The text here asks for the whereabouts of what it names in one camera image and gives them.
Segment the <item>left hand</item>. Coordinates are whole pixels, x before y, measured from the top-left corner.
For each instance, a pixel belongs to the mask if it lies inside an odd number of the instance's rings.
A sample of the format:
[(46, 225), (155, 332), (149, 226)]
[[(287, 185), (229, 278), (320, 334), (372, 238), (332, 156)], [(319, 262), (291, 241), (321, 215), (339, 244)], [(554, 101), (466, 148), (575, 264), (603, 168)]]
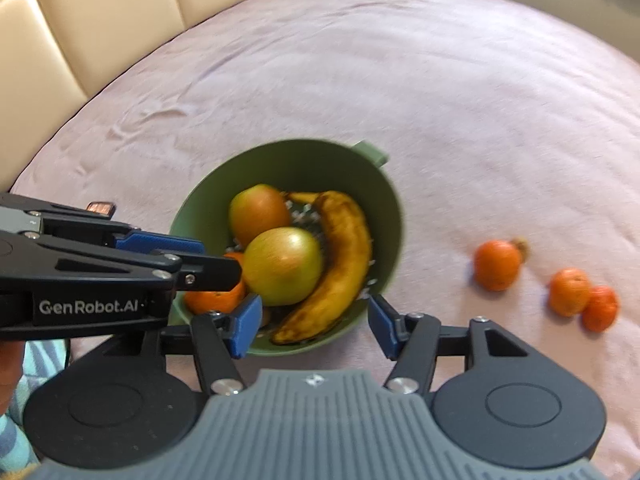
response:
[(14, 390), (23, 375), (24, 341), (2, 341), (0, 344), (0, 415), (11, 404)]

